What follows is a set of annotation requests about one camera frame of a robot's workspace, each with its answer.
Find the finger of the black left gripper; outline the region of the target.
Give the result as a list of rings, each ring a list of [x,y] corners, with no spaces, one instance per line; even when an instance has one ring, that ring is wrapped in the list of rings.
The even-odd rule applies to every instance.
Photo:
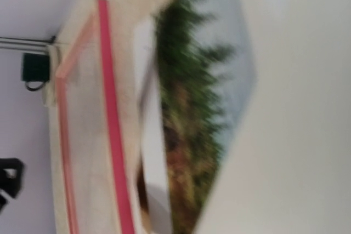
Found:
[[[1,158],[1,191],[17,199],[23,184],[25,164],[18,158]]]

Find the pink wooden picture frame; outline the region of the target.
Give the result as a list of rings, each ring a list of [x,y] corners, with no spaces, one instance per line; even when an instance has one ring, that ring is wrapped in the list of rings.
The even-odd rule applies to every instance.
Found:
[[[55,85],[70,233],[134,233],[107,0],[95,1]]]

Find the landscape photo print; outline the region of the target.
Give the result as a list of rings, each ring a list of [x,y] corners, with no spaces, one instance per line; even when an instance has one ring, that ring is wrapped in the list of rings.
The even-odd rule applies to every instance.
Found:
[[[194,233],[256,83],[240,0],[172,0],[156,19],[171,233]]]

